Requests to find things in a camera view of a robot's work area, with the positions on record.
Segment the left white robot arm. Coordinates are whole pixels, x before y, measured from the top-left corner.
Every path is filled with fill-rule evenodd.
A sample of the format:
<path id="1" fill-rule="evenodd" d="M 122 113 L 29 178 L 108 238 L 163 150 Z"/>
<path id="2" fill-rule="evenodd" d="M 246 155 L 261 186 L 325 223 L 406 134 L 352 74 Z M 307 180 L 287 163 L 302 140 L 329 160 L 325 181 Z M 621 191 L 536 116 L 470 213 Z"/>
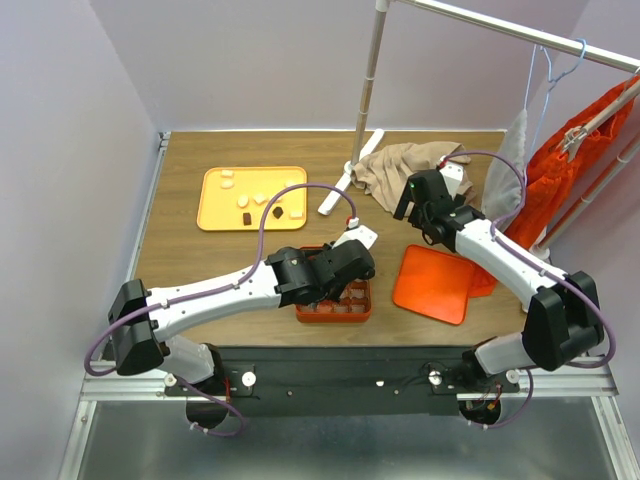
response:
<path id="1" fill-rule="evenodd" d="M 177 287 L 146 289 L 139 279 L 128 281 L 108 313 L 115 370 L 133 376 L 160 369 L 201 395 L 212 394 L 221 385 L 220 358 L 184 331 L 243 312 L 337 301 L 349 283 L 374 276 L 374 242 L 367 235 L 316 250 L 283 247 L 254 270 Z"/>

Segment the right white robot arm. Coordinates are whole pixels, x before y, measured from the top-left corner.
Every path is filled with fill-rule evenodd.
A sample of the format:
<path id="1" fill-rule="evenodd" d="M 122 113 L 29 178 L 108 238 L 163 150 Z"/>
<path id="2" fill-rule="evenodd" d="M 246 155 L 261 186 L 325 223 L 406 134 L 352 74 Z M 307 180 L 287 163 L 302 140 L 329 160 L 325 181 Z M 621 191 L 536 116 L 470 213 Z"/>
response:
<path id="1" fill-rule="evenodd" d="M 443 376 L 474 392 L 508 370 L 555 371 L 605 339 L 594 280 L 567 274 L 505 237 L 475 208 L 452 196 L 442 171 L 408 177 L 394 218 L 406 218 L 430 245 L 478 264 L 525 306 L 521 332 L 486 340 L 463 353 Z"/>

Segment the orange compartment box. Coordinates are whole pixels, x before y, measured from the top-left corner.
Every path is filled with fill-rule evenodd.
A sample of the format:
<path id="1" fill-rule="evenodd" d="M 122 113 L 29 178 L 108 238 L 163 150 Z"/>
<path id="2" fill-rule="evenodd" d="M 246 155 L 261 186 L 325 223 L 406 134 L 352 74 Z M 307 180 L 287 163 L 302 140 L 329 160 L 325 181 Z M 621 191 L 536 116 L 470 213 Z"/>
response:
<path id="1" fill-rule="evenodd" d="M 359 241 L 301 248 L 311 261 L 321 286 L 321 298 L 296 305 L 295 314 L 305 324 L 360 324 L 372 311 L 373 256 Z"/>

